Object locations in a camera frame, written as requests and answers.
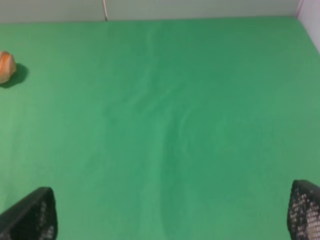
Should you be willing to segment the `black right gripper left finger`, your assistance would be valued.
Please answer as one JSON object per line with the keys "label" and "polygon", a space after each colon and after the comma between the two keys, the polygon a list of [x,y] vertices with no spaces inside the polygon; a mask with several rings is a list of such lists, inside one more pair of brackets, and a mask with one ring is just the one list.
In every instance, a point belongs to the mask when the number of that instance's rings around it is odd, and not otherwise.
{"label": "black right gripper left finger", "polygon": [[2,240],[56,240],[58,216],[52,188],[39,187],[0,214]]}

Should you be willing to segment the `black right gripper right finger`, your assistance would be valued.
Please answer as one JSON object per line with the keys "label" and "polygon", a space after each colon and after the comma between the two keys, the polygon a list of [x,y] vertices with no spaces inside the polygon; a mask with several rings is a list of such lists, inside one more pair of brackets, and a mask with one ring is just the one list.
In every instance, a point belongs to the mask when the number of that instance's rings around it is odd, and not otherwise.
{"label": "black right gripper right finger", "polygon": [[292,182],[287,209],[287,229],[292,240],[320,238],[320,187],[308,180]]}

